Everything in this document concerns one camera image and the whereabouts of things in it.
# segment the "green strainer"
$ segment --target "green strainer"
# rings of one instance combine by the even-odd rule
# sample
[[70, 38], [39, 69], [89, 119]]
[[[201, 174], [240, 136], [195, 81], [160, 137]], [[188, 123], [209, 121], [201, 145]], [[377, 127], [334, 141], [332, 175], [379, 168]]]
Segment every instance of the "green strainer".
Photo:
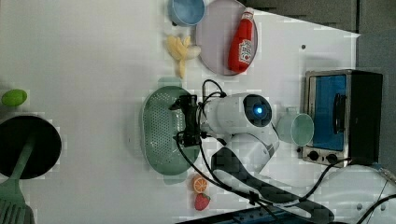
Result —
[[[143, 149], [148, 163], [155, 171], [162, 175], [180, 175], [190, 165], [178, 151], [173, 137], [184, 130], [185, 120], [181, 110], [169, 110], [169, 107], [180, 95], [190, 94], [181, 88], [179, 79], [162, 78], [159, 86], [143, 105]], [[195, 162], [199, 148], [195, 146], [182, 149]]]

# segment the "blue object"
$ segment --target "blue object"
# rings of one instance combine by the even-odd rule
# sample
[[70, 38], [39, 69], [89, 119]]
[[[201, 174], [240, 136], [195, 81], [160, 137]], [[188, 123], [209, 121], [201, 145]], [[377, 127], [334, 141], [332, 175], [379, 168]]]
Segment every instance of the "blue object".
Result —
[[332, 108], [335, 94], [346, 95], [347, 76], [317, 77], [315, 100], [314, 147], [335, 151], [344, 149], [344, 133], [332, 130]]
[[262, 109], [261, 109], [261, 108], [257, 108], [257, 109], [256, 109], [256, 113], [257, 113], [257, 114], [262, 113]]
[[266, 116], [266, 113], [265, 113], [263, 105], [254, 105], [253, 106], [253, 113], [259, 119], [264, 118]]
[[169, 0], [171, 20], [179, 26], [198, 24], [205, 15], [204, 0]]

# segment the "red ketchup bottle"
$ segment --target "red ketchup bottle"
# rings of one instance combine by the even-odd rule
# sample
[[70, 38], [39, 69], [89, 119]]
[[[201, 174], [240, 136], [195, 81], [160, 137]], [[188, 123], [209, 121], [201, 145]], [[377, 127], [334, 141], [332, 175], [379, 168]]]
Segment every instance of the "red ketchup bottle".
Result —
[[228, 54], [228, 67], [236, 73], [243, 73], [248, 69], [252, 53], [253, 8], [247, 7], [238, 30], [233, 37], [230, 53]]

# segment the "strawberry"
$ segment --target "strawberry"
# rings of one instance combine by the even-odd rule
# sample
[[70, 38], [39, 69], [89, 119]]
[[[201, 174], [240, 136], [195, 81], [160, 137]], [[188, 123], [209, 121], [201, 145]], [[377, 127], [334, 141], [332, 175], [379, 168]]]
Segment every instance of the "strawberry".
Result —
[[204, 193], [200, 193], [195, 198], [195, 209], [198, 211], [204, 210], [210, 202], [210, 197]]

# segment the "black toaster oven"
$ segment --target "black toaster oven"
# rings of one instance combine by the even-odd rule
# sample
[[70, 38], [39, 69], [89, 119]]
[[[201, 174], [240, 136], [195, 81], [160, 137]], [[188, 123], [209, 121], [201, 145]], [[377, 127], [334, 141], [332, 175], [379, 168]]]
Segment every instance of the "black toaster oven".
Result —
[[[306, 73], [304, 112], [314, 121], [303, 160], [333, 164], [378, 161], [382, 75], [357, 70]], [[336, 164], [344, 167], [347, 161]]]

